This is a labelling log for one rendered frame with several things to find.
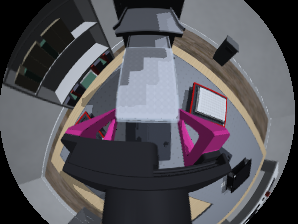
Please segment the white well plate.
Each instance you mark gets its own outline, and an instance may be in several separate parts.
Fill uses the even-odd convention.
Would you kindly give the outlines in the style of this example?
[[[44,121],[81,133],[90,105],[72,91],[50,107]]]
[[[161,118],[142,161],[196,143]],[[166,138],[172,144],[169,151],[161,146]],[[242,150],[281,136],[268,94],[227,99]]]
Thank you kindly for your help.
[[[200,87],[197,92],[195,112],[224,122],[226,99]]]

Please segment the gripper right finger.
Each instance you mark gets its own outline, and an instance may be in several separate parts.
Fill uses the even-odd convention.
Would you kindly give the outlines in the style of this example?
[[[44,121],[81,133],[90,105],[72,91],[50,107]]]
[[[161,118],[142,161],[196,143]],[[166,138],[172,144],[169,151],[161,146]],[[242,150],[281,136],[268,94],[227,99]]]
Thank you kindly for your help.
[[[182,109],[179,109],[179,113],[180,121],[177,124],[184,166],[193,165],[204,153],[219,150],[230,136],[225,127],[192,115]],[[184,121],[199,134],[195,145],[187,132]]]

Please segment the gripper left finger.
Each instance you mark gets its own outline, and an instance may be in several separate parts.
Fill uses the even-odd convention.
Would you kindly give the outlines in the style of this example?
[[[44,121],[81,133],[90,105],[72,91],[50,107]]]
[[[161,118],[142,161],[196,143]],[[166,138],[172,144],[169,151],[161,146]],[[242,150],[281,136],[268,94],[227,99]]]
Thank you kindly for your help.
[[[109,128],[103,140],[113,140],[117,128],[117,121],[115,117],[115,109],[110,110],[102,115],[91,118],[79,124],[69,127],[65,133],[79,135],[80,137],[96,139],[96,133],[102,129],[110,121]],[[65,134],[64,133],[64,134]]]

